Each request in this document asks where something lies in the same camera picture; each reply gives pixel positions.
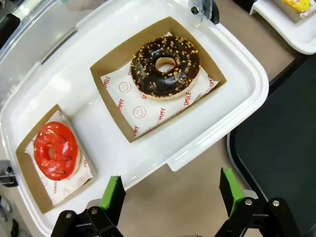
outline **chocolate donut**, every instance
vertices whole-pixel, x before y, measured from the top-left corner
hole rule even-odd
[[[161,72],[163,63],[175,66]],[[164,36],[142,46],[131,62],[137,88],[149,97],[169,100],[185,94],[195,83],[200,70],[198,51],[184,38]]]

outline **paper box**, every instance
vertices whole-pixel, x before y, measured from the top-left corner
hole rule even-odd
[[[100,77],[120,69],[131,60],[132,55],[137,52],[138,48],[146,44],[149,40],[159,38],[167,34],[167,32],[170,32],[174,36],[186,38],[188,41],[192,42],[195,49],[198,50],[201,66],[205,69],[209,77],[219,81],[216,88],[211,90],[207,96],[204,96],[201,99],[211,96],[214,90],[218,89],[226,82],[224,75],[212,60],[211,56],[208,55],[200,43],[181,24],[179,24],[172,17],[167,17],[145,28],[141,32],[137,33],[133,37],[114,48],[90,68],[94,82],[100,92],[104,104],[109,110],[117,126],[120,128],[129,142],[136,140],[134,129],[128,124],[123,114],[118,109],[118,106],[115,104],[106,88],[103,86]],[[196,106],[199,100],[193,103],[192,106]]]
[[[95,169],[94,165],[92,164],[92,162],[89,160],[86,152],[84,151],[76,133],[74,132],[74,129],[71,125],[70,120],[68,119],[67,115],[60,109],[60,107],[58,105],[55,105],[35,125],[35,127],[29,132],[29,134],[24,138],[24,140],[21,142],[19,147],[16,149],[16,157],[17,157],[18,162],[20,164],[25,181],[26,181],[26,183],[31,191],[31,194],[32,194],[35,202],[37,203],[37,205],[42,213],[46,213],[46,212],[50,211],[53,208],[53,204],[52,204],[52,201],[50,200],[50,198],[46,192],[45,187],[43,186],[43,184],[40,180],[40,177],[39,177],[37,171],[35,170],[35,165],[32,161],[32,158],[30,157],[30,155],[28,153],[25,152],[25,149],[26,149],[27,145],[31,142],[31,140],[38,134],[38,132],[40,131],[40,128],[43,125],[45,125],[47,123],[47,121],[52,117],[52,115],[58,110],[60,110],[62,112],[62,114],[64,115],[65,120],[67,122],[67,126],[70,128],[73,135],[75,136],[77,145],[79,146],[82,154],[84,155],[84,157],[87,160],[91,174],[94,177],[96,175],[96,169]],[[79,192],[81,192],[83,189],[90,186],[92,183],[93,183],[93,179],[88,180],[83,186],[78,188],[74,193],[70,194],[65,200],[63,200],[59,204],[71,199],[72,197],[77,195]]]

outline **donut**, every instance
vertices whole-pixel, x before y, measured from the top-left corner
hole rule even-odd
[[[174,67],[158,70],[164,63]],[[169,100],[188,92],[200,70],[198,50],[184,38],[164,36],[142,46],[131,62],[131,75],[137,88],[150,98]]]
[[[311,8],[310,0],[283,0],[283,2],[292,7],[297,13],[306,12]]]
[[[34,157],[47,178],[59,181],[69,178],[77,170],[80,149],[66,125],[49,122],[40,128],[36,136]]]

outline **table surface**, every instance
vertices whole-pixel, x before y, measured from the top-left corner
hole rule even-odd
[[[258,59],[269,80],[299,55],[260,15],[250,16],[232,0],[218,0],[217,5],[220,22]],[[119,229],[129,237],[214,236],[227,219],[218,188],[221,167],[232,167],[226,138],[177,172],[161,167],[127,191]],[[40,237],[17,189],[10,192],[31,234]],[[248,230],[245,236],[261,235]]]

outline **green gripper pad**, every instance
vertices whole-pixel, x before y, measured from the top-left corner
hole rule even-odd
[[[120,176],[111,176],[100,202],[100,208],[114,225],[118,225],[126,192]]]
[[[228,216],[231,216],[239,202],[244,198],[231,168],[221,169],[221,180],[219,188],[222,193],[227,214]]]

